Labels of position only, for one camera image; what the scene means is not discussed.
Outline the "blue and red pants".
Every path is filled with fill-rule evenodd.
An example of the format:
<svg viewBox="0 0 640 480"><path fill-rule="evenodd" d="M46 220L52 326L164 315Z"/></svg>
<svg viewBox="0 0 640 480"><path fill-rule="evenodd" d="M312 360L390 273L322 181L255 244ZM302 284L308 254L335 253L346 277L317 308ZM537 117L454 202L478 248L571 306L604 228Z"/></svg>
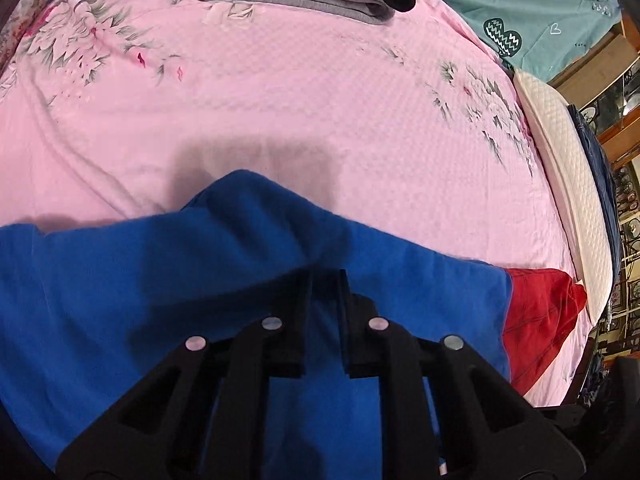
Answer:
<svg viewBox="0 0 640 480"><path fill-rule="evenodd" d="M273 289L316 274L306 375L277 380L269 479L381 475L378 387L342 367L334 271L414 336L468 342L519 392L558 354L587 294L566 272L451 258L331 214L249 171L172 214L1 231L1 425L48 466L186 338L235 335Z"/></svg>

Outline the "dark blue jeans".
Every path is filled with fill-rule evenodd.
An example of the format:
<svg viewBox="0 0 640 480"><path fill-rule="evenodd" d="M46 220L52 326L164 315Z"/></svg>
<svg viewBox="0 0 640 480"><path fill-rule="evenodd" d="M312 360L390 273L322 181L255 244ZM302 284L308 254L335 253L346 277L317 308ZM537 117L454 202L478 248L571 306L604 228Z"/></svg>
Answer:
<svg viewBox="0 0 640 480"><path fill-rule="evenodd" d="M579 136L582 150L585 152L594 182L600 197L601 208L604 215L606 234L610 243L612 254L613 278L617 280L620 275L620 262L622 261L622 241L620 240L620 227L615 203L615 186L611 165L597 137L589 128L582 113L575 105L567 107L570 118Z"/></svg>

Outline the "cream quilted pillow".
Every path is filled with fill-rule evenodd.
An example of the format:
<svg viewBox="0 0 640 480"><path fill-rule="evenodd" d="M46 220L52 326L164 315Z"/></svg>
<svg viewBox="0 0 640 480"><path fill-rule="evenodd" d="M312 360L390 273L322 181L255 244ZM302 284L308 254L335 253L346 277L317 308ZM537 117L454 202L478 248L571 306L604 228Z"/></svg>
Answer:
<svg viewBox="0 0 640 480"><path fill-rule="evenodd" d="M590 322L597 323L610 299L616 258L596 178L559 92L524 70L514 72L513 84L544 164L576 278L586 289Z"/></svg>

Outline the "pink floral bedsheet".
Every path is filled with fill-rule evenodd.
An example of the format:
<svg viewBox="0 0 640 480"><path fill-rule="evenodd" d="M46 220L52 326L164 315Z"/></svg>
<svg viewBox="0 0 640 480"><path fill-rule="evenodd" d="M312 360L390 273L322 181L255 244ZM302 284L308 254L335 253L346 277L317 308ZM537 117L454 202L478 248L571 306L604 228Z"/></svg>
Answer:
<svg viewBox="0 0 640 480"><path fill-rule="evenodd" d="M163 214L252 170L445 254L572 272L513 80L442 0L49 0L1 72L1 221Z"/></svg>

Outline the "wooden headboard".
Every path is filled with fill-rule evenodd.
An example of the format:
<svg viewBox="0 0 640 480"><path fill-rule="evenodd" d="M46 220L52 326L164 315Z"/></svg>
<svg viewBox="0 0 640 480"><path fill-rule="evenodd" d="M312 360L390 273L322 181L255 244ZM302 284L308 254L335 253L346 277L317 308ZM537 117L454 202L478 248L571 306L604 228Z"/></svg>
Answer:
<svg viewBox="0 0 640 480"><path fill-rule="evenodd" d="M593 112L596 137L614 169L639 155L639 29L628 12L551 85L578 110Z"/></svg>

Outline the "teal heart pattern pillow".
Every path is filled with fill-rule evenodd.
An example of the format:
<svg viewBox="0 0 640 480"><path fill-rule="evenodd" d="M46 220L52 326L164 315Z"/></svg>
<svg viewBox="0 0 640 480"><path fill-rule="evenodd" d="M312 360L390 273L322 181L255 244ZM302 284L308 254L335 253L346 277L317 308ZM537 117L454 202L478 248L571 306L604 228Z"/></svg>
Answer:
<svg viewBox="0 0 640 480"><path fill-rule="evenodd" d="M550 81L622 20L618 0L442 0L512 66Z"/></svg>

